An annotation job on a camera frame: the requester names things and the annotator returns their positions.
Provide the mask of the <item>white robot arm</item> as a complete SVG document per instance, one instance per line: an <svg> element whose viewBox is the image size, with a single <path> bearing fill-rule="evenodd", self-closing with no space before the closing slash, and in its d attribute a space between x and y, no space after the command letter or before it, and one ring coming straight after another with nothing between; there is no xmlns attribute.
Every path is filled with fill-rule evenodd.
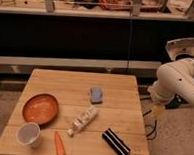
<svg viewBox="0 0 194 155"><path fill-rule="evenodd" d="M179 95L194 107L194 59L184 58L161 65L157 79L148 88L153 101L153 114L161 115L175 95Z"/></svg>

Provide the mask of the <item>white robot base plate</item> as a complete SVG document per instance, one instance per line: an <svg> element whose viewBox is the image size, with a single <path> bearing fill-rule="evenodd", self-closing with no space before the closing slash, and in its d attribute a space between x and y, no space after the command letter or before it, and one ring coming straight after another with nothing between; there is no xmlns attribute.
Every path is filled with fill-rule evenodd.
<svg viewBox="0 0 194 155"><path fill-rule="evenodd" d="M166 51L171 60L175 60L183 54L194 57L194 38L187 37L170 40L166 43Z"/></svg>

